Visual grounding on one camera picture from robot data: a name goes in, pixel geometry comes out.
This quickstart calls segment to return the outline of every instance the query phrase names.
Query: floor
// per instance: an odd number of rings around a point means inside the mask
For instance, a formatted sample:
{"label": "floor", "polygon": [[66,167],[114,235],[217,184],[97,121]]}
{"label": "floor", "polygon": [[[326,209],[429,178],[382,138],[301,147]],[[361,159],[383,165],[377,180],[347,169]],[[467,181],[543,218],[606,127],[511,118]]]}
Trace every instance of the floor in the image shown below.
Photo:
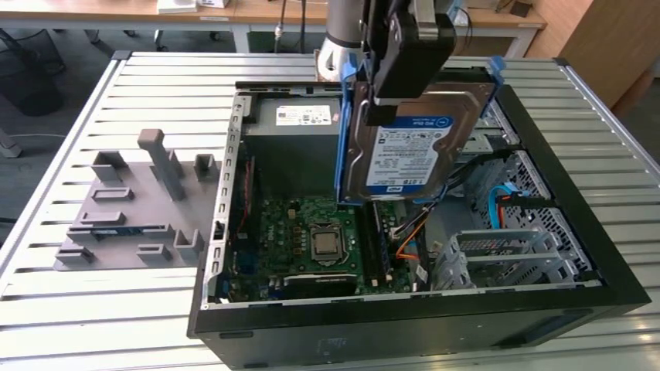
{"label": "floor", "polygon": [[[11,35],[27,35],[26,30],[7,30]],[[0,126],[9,134],[61,134],[65,135],[74,122],[81,107],[91,92],[114,49],[153,51],[151,33],[138,32],[129,38],[121,31],[102,31],[101,42],[89,44],[82,31],[50,32],[66,70],[55,76],[57,87],[65,97],[63,107],[45,117],[25,117],[0,96]],[[285,34],[282,48],[297,48],[297,36]],[[306,37],[306,51],[319,47],[321,34]],[[221,34],[219,41],[210,41],[207,32],[165,32],[162,44],[171,52],[233,52],[230,34]],[[271,51],[271,34],[250,35],[251,51]],[[639,139],[653,157],[660,159],[660,81],[655,81],[647,96],[623,119],[625,126]],[[0,158],[0,217],[17,218],[34,187],[41,179],[51,157],[59,147],[61,138],[51,136],[15,137],[22,147],[18,158]],[[9,234],[10,225],[0,223],[0,242]]]}

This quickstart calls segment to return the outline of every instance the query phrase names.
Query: wooden cabinet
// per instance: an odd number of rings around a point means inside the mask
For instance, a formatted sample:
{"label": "wooden cabinet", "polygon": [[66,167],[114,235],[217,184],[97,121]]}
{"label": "wooden cabinet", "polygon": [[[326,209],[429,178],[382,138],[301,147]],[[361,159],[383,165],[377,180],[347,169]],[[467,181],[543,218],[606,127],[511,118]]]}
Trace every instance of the wooden cabinet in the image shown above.
{"label": "wooden cabinet", "polygon": [[527,57],[561,56],[611,107],[660,56],[658,0],[535,0]]}

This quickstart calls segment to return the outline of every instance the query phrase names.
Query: green circuit board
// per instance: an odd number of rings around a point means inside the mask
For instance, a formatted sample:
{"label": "green circuit board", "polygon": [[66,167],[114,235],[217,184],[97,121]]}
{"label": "green circuit board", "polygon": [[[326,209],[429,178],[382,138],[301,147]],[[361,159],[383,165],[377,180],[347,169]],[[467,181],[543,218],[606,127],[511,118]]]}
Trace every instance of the green circuit board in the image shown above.
{"label": "green circuit board", "polygon": [[[381,223],[394,223],[393,207],[379,206]],[[351,207],[337,208],[331,198],[265,199],[261,204],[255,268],[239,275],[243,300],[267,300],[267,283],[291,274],[354,274],[355,294],[410,291],[405,264],[389,272],[391,281],[377,287],[362,277],[359,240]],[[323,243],[322,252],[318,243]]]}

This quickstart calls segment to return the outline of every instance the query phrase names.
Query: motherboard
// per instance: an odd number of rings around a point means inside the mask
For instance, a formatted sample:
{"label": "motherboard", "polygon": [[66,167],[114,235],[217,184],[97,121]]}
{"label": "motherboard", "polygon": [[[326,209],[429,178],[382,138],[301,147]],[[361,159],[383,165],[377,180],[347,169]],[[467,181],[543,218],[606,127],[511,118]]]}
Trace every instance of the motherboard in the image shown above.
{"label": "motherboard", "polygon": [[[395,223],[393,207],[387,203],[378,207],[386,230]],[[365,277],[370,260],[362,256],[353,207],[337,206],[331,198],[322,197],[263,199],[259,215],[253,217],[258,218],[257,248],[235,253],[234,301],[277,300],[286,280],[301,284],[318,276],[354,280],[351,294],[410,291],[405,264],[389,268],[385,284],[373,284]],[[322,288],[310,283],[307,290]]]}

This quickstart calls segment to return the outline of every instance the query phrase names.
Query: metal table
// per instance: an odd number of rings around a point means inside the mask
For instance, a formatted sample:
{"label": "metal table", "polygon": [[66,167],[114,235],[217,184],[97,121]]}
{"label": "metal table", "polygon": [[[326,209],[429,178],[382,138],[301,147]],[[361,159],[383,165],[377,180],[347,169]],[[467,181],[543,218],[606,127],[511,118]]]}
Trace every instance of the metal table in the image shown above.
{"label": "metal table", "polygon": [[[449,62],[485,64],[481,58]],[[385,359],[334,368],[660,368],[657,165],[569,67],[547,60],[509,60],[502,75],[653,303],[533,349]],[[2,367],[225,369],[201,342],[185,337],[193,268],[61,273],[51,270],[53,255],[89,190],[87,166],[97,150],[119,149],[129,161],[146,161],[137,134],[142,128],[159,128],[178,159],[189,160],[197,152],[221,156],[234,81],[313,79],[310,56],[134,53],[129,60],[110,61],[0,250]]]}

